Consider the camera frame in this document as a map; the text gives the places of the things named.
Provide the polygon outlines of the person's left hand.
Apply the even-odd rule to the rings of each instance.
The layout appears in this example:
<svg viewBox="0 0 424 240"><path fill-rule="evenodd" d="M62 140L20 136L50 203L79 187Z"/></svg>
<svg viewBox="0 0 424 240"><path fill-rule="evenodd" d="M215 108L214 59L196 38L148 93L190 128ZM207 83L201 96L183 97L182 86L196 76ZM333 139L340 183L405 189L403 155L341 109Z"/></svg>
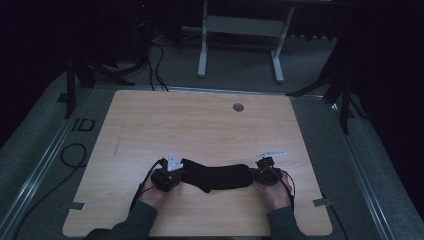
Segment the person's left hand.
<svg viewBox="0 0 424 240"><path fill-rule="evenodd" d="M151 181L147 181L144 184L141 194L139 195L137 200L148 204L156 210L159 210L161 206L166 202L167 197L167 192L157 189Z"/></svg>

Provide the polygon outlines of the white desk frame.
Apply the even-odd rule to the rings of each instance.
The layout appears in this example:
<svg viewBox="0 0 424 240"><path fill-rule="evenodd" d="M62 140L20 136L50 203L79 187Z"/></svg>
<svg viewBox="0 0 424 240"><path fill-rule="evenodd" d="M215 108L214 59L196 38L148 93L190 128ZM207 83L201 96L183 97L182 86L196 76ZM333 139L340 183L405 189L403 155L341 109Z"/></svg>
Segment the white desk frame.
<svg viewBox="0 0 424 240"><path fill-rule="evenodd" d="M284 20L261 20L251 18L238 18L215 16L208 13L208 0L203 0L202 14L202 42L199 56L197 75L206 75L209 33L226 33L236 35L252 35L263 37L275 37L278 39L277 46L270 52L271 60L277 83L284 82L283 68L280 55L287 37L291 20L295 11L294 6L289 6Z"/></svg>

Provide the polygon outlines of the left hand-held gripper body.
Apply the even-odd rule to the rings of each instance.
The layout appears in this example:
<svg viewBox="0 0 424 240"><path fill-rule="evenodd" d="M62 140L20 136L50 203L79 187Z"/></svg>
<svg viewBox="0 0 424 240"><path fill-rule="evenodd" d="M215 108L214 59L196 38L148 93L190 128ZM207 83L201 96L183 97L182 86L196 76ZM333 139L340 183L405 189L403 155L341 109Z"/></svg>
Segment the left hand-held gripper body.
<svg viewBox="0 0 424 240"><path fill-rule="evenodd" d="M158 163L160 168L153 171L151 181L157 189L169 192L181 181L179 171L183 168L183 164L172 153L169 153L167 158L160 159Z"/></svg>

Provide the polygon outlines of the person's right hand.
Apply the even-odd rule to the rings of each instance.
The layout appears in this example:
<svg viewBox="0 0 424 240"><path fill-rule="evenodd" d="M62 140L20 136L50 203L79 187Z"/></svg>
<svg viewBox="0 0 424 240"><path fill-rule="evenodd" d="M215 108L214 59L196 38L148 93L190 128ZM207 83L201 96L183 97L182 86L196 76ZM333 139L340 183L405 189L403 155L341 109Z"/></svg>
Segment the person's right hand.
<svg viewBox="0 0 424 240"><path fill-rule="evenodd" d="M281 171L281 174L281 180L274 185L256 183L256 187L264 194L265 202L271 210L292 207L292 186L288 175L284 171Z"/></svg>

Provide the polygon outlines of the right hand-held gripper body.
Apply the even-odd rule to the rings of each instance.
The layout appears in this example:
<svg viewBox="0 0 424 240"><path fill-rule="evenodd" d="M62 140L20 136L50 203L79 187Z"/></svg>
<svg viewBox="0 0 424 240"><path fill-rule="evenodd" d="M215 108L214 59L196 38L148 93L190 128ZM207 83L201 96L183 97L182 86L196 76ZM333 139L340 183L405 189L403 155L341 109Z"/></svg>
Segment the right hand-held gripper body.
<svg viewBox="0 0 424 240"><path fill-rule="evenodd" d="M254 180L263 185L274 185L282 178L281 170L275 168L274 157L284 156L286 152L266 152L258 154L257 168L254 170Z"/></svg>

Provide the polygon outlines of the dark equipment cabinet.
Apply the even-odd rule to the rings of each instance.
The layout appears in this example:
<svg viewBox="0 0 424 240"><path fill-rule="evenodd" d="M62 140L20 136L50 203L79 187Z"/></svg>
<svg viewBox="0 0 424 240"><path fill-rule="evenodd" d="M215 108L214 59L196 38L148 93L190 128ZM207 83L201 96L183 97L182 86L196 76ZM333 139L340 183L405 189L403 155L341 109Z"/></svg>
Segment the dark equipment cabinet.
<svg viewBox="0 0 424 240"><path fill-rule="evenodd" d="M151 21L144 0L114 0L112 46L119 59L147 59L151 45Z"/></svg>

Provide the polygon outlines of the metal floor rail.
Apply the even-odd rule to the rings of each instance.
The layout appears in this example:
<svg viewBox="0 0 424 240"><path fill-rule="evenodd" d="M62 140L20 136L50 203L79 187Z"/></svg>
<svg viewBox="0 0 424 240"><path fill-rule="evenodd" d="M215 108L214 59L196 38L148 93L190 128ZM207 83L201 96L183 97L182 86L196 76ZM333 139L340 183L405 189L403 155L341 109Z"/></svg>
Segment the metal floor rail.
<svg viewBox="0 0 424 240"><path fill-rule="evenodd" d="M132 90L155 91L155 92L190 92L190 93L222 93L222 94L250 94L250 95L275 95L287 96L289 98L300 98L308 100L321 100L323 95L306 94L300 97L289 96L286 93L280 92L254 92L254 91L238 91L238 90L225 90L225 89L207 89L207 88L188 88L188 87L168 87L166 90L154 89L146 86L135 86Z"/></svg>
<svg viewBox="0 0 424 240"><path fill-rule="evenodd" d="M65 138L76 122L76 115L92 93L77 92L74 112L65 118L66 104L52 107L41 99L2 149L0 149L0 240L12 240L27 207L37 192Z"/></svg>
<svg viewBox="0 0 424 240"><path fill-rule="evenodd" d="M358 186L363 195L364 201L370 212L370 215L375 224L376 230L381 240L395 240L391 227L388 224L386 216L381 208L381 205L376 198L375 192L371 183L362 166L362 162L356 153L356 149L350 140L349 136L339 126L339 117L341 116L341 109L336 104L329 104L328 110L332 116L333 122L338 127L338 132L341 135L344 145L347 147L349 162L355 175Z"/></svg>

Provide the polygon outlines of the black tripod stand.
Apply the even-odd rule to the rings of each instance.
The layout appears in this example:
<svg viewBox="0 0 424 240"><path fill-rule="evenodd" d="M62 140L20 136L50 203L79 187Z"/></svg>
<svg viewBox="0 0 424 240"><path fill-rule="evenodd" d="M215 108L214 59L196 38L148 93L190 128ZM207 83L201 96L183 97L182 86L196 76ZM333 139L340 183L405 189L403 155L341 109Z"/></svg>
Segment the black tripod stand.
<svg viewBox="0 0 424 240"><path fill-rule="evenodd" d="M338 99L341 99L339 124L343 132L348 134L350 103L353 103L358 113L365 117L365 114L351 97L355 72L355 50L352 42L346 36L342 36L337 40L317 80L304 88L287 93L287 96L301 97L324 85L328 85L323 99L328 104L335 104Z"/></svg>
<svg viewBox="0 0 424 240"><path fill-rule="evenodd" d="M140 67L141 65L136 63L129 68L112 71L87 56L69 58L66 63L65 118L69 119L76 108L75 78L78 78L83 86L91 88L95 84L94 77L91 75L91 70L94 69L118 84L134 86L134 83L124 80L123 76L135 72Z"/></svg>

